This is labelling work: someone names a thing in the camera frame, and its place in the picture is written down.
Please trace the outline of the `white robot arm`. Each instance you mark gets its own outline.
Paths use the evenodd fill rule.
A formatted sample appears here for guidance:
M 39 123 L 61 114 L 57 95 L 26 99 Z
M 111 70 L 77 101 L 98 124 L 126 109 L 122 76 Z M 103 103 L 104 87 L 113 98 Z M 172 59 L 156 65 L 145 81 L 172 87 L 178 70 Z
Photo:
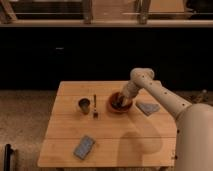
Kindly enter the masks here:
M 151 68 L 134 68 L 118 96 L 125 106 L 145 89 L 175 120 L 174 171 L 213 171 L 213 106 L 191 103 L 154 81 Z

